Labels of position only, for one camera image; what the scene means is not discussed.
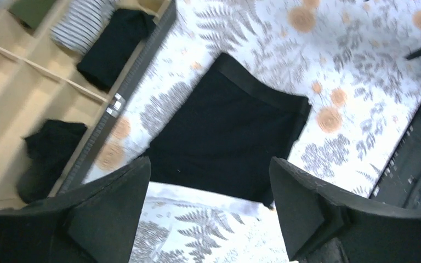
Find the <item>black underwear white trim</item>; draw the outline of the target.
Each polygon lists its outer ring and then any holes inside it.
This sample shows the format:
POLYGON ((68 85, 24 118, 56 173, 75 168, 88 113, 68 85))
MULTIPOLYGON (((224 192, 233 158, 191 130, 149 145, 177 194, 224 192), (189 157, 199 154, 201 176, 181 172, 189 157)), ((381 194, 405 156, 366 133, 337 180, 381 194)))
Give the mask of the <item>black underwear white trim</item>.
POLYGON ((268 207, 270 161, 289 156, 310 110, 306 96, 268 87, 221 53, 145 151, 151 180, 268 207))

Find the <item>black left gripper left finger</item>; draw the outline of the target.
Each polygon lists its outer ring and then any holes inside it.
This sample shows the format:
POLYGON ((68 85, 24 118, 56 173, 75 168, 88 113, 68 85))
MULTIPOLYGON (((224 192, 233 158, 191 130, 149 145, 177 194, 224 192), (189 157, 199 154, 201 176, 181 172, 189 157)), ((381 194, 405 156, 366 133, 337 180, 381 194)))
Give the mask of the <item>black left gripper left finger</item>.
POLYGON ((141 157, 66 193, 0 210, 0 262, 128 262, 150 174, 141 157))

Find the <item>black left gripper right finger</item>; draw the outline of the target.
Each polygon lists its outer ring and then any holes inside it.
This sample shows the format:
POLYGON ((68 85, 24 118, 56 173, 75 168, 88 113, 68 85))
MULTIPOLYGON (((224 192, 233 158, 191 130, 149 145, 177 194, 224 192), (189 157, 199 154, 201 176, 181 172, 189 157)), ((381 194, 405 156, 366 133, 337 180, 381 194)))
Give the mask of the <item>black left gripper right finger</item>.
POLYGON ((278 157, 269 174, 289 259, 421 262, 421 211, 361 197, 278 157))

